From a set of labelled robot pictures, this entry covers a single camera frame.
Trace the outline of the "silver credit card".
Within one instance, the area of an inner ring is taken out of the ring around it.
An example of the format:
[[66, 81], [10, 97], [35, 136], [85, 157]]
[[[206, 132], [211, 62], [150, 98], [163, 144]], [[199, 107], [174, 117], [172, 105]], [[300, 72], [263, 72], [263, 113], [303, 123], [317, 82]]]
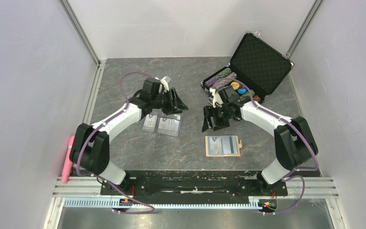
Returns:
[[237, 138], [235, 135], [223, 136], [223, 156], [237, 156], [239, 155]]
[[222, 138], [219, 136], [209, 137], [209, 155], [221, 156], [223, 154]]

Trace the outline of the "clear sleeve with credit cards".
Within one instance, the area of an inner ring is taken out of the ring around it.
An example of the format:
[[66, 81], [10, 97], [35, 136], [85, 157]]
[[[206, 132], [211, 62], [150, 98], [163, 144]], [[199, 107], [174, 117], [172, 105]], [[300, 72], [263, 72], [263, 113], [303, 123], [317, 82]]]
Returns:
[[148, 114], [142, 123], [142, 130], [148, 133], [156, 133], [177, 137], [181, 127], [181, 116], [179, 114], [164, 114], [155, 111]]

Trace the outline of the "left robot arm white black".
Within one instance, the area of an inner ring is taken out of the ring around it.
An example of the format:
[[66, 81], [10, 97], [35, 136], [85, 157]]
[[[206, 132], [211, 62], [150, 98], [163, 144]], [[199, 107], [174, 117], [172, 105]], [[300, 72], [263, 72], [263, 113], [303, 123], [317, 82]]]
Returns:
[[110, 161], [110, 143], [130, 125], [144, 119], [154, 109], [166, 115], [180, 114], [189, 108], [182, 102], [168, 77], [148, 77], [143, 86], [118, 111], [94, 124], [80, 124], [68, 156], [69, 160], [87, 172], [112, 183], [118, 194], [126, 194], [131, 182], [127, 173]]

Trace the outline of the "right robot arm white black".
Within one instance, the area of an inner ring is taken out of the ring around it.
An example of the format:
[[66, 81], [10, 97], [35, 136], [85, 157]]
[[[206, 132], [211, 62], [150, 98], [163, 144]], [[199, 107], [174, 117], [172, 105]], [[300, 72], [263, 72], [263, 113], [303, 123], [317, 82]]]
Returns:
[[203, 108], [202, 131], [227, 128], [231, 119], [238, 119], [258, 126], [274, 138], [275, 159], [257, 176], [259, 193], [270, 194], [278, 181], [285, 181], [295, 171], [318, 169], [318, 148], [305, 118], [273, 112], [251, 96], [241, 98], [231, 86], [218, 92], [211, 89], [210, 93], [213, 102]]

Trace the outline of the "blue round poker chip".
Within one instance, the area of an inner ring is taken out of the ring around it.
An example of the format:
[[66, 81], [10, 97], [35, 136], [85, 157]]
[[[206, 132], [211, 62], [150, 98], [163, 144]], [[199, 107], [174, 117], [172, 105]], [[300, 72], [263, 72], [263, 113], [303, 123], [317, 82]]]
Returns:
[[236, 90], [236, 92], [239, 94], [239, 95], [243, 95], [245, 93], [248, 92], [248, 90], [246, 88], [239, 88]]

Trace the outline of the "yellow dealer button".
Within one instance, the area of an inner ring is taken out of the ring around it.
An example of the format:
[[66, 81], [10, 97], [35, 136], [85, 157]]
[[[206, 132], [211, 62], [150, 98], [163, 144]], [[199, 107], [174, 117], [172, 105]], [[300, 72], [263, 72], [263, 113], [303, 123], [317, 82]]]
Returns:
[[234, 90], [240, 89], [241, 85], [238, 82], [231, 82], [230, 84]]

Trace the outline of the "green poker chip stack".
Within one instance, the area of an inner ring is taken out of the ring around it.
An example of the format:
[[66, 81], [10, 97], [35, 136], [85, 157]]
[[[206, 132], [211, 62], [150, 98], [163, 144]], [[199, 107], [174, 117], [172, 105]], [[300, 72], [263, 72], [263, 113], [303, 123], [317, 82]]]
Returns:
[[246, 93], [244, 93], [242, 96], [244, 97], [253, 97], [255, 95], [255, 92], [253, 90], [247, 91]]

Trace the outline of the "orange brown poker chip row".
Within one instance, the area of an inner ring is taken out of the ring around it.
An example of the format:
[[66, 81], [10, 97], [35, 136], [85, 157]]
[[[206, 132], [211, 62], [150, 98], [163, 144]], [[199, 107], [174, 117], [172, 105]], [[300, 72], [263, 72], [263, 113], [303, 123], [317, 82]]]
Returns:
[[253, 98], [254, 101], [256, 101], [258, 103], [260, 103], [262, 101], [262, 99], [259, 96], [257, 96], [257, 95], [253, 95], [252, 98]]

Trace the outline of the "pink brown poker chip row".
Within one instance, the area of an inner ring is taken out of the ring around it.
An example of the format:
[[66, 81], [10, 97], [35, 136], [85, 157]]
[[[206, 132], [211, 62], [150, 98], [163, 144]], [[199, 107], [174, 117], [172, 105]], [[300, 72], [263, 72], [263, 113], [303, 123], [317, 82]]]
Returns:
[[237, 78], [237, 74], [231, 73], [231, 74], [227, 75], [226, 77], [219, 79], [210, 88], [215, 89], [216, 91], [219, 91], [221, 88], [224, 88], [226, 85], [229, 84], [229, 82], [233, 81], [236, 78]]

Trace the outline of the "purple green poker chip row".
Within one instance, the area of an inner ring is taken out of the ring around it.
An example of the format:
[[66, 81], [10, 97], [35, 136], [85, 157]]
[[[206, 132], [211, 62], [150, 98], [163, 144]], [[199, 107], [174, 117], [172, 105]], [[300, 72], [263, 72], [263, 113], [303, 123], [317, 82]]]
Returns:
[[215, 76], [213, 76], [211, 79], [207, 80], [204, 85], [208, 88], [212, 87], [218, 80], [225, 78], [229, 74], [232, 73], [232, 70], [230, 68], [225, 68], [219, 73], [217, 73]]

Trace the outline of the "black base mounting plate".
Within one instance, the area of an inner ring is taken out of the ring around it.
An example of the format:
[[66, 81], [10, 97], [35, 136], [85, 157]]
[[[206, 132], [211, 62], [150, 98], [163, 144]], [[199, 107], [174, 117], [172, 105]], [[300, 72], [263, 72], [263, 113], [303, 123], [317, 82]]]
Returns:
[[128, 170], [119, 189], [147, 204], [245, 204], [287, 196], [282, 181], [266, 186], [252, 170]]

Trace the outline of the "black poker chip case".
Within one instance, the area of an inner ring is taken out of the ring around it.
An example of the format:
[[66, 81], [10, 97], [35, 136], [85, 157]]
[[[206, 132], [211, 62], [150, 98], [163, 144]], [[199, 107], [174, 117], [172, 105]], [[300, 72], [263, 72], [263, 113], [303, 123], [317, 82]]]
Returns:
[[229, 68], [237, 74], [237, 80], [249, 87], [263, 102], [270, 96], [293, 69], [294, 63], [256, 34], [247, 32], [227, 66], [205, 78], [201, 87], [209, 91], [207, 83], [217, 74]]

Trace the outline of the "pink cylindrical object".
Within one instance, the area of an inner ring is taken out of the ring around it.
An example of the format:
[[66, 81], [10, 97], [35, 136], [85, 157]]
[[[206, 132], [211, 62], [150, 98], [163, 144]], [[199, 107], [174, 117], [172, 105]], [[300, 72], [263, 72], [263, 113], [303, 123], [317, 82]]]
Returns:
[[65, 161], [64, 161], [64, 165], [63, 165], [63, 169], [62, 169], [62, 174], [61, 174], [61, 181], [64, 184], [66, 184], [68, 182], [68, 179], [69, 179], [69, 176], [71, 173], [71, 169], [72, 169], [72, 165], [73, 165], [73, 162], [69, 159], [73, 141], [74, 141], [74, 136], [72, 135], [68, 141], [68, 149], [67, 149], [67, 153], [66, 153], [66, 157], [65, 157]]

